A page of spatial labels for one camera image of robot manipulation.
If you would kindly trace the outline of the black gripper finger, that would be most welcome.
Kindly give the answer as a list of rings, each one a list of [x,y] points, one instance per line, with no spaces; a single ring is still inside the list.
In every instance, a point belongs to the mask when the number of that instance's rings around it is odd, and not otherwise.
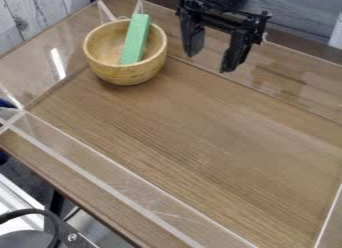
[[[199,16],[184,9],[179,11],[179,20],[183,50],[188,57],[194,57],[204,47],[204,25]]]
[[[231,34],[230,47],[224,51],[220,72],[232,72],[246,61],[252,41],[244,29],[236,29]]]

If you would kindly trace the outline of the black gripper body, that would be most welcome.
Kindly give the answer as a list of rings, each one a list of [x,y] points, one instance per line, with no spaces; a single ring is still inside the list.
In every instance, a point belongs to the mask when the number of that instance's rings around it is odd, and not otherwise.
[[[179,0],[178,16],[182,9],[199,16],[204,27],[227,34],[244,29],[252,43],[263,42],[266,24],[272,14],[268,10],[250,6],[248,0]]]

